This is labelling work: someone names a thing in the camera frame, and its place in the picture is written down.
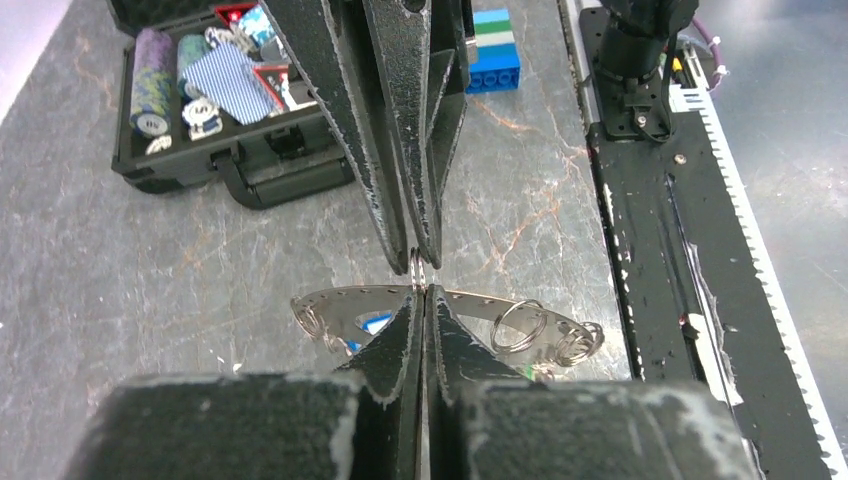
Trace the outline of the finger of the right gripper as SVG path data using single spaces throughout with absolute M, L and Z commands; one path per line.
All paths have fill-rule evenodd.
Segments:
M 359 182 L 392 271 L 408 271 L 408 245 L 395 152 L 364 4 L 264 2 Z
M 468 1 L 363 4 L 388 115 L 401 197 L 423 260 L 443 263 L 442 198 L 470 83 Z

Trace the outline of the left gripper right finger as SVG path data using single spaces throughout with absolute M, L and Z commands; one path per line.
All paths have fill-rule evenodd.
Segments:
M 435 479 L 759 475 L 727 408 L 697 382 L 533 382 L 459 322 L 438 285 L 425 338 Z

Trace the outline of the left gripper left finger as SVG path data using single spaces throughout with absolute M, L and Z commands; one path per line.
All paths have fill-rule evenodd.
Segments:
M 327 373 L 156 375 L 119 385 L 69 479 L 415 479 L 424 295 Z

